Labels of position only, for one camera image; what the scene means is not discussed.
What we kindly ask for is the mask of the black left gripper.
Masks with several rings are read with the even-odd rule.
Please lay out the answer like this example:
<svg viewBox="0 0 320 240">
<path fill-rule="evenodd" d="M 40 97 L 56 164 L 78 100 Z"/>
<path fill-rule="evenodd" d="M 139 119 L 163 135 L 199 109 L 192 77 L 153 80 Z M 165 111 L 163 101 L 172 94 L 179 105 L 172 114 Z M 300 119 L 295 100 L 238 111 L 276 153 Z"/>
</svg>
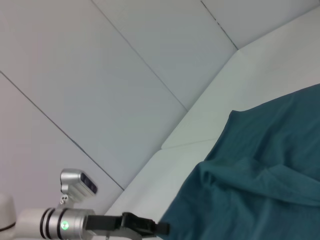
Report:
<svg viewBox="0 0 320 240">
<path fill-rule="evenodd" d="M 151 219 L 124 212 L 120 216 L 89 215 L 85 230 L 106 238 L 120 237 L 129 240 L 142 240 L 155 236 L 168 236 L 171 226 L 167 222 L 155 223 Z"/>
</svg>

